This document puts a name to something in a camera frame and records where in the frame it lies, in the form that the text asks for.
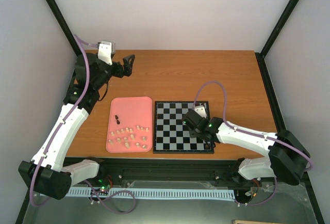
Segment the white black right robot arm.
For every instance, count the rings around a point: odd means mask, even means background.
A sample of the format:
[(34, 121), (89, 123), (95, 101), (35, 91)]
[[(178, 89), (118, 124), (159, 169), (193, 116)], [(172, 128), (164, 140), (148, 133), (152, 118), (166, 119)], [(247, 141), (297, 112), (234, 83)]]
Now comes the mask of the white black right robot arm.
[(245, 158), (238, 174), (246, 180), (274, 177), (289, 185), (298, 185), (311, 164), (310, 154), (288, 130), (267, 133), (235, 125), (223, 118), (206, 117), (203, 108), (188, 111), (182, 118), (191, 135), (214, 146), (230, 144), (254, 151), (257, 159)]

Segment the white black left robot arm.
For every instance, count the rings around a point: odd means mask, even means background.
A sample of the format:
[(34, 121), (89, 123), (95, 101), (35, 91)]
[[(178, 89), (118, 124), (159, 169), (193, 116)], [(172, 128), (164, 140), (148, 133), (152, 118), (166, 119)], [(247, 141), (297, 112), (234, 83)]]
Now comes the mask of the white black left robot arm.
[(106, 181), (107, 170), (103, 161), (87, 157), (81, 162), (64, 166), (67, 151), (81, 125), (91, 114), (95, 104), (103, 99), (99, 90), (108, 86), (111, 77), (130, 76), (135, 56), (111, 65), (101, 61), (96, 54), (79, 55), (74, 66), (75, 77), (63, 100), (59, 118), (37, 154), (31, 161), (22, 161), (18, 171), (30, 194), (62, 199), (70, 187), (91, 179), (96, 184)]

